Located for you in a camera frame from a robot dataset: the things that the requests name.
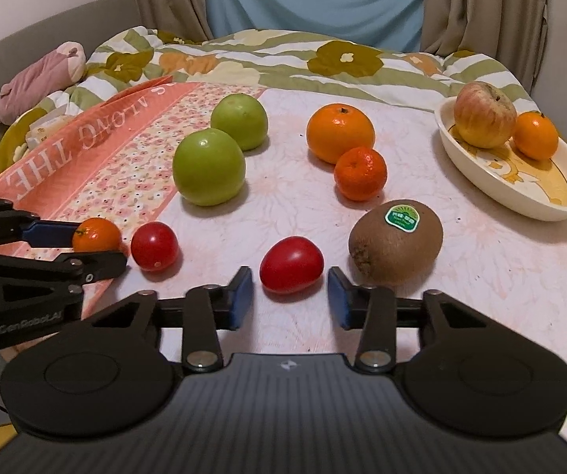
gray ribbed panel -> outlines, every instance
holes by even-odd
[[[563,474],[567,444],[455,436],[339,355],[235,354],[221,372],[187,378],[136,430],[91,444],[22,435],[0,452],[0,474],[54,473]]]

green sticker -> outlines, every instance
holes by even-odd
[[[419,224],[419,214],[410,205],[396,205],[389,209],[384,220],[403,232],[412,233]]]

green apple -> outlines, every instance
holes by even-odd
[[[256,98],[248,94],[229,94],[213,109],[211,127],[228,133],[242,151],[248,151],[266,140],[268,116]]]
[[[215,128],[189,134],[173,156],[173,180],[183,198],[199,207],[219,205],[244,185],[246,160],[233,138]]]

stuffed animal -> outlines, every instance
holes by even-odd
[[[0,123],[11,126],[44,97],[76,84],[85,71],[85,60],[83,47],[67,42],[17,74],[0,90]]]

green fruit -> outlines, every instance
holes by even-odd
[[[366,283],[396,286],[432,267],[442,242],[437,214],[401,199],[360,218],[349,235],[349,253]]]
[[[211,114],[211,127],[229,134],[242,151],[253,150],[266,140],[266,110],[248,94],[229,94],[222,98]]]
[[[173,180],[184,199],[199,207],[219,205],[244,185],[246,161],[230,135],[207,128],[194,132],[176,148]]]

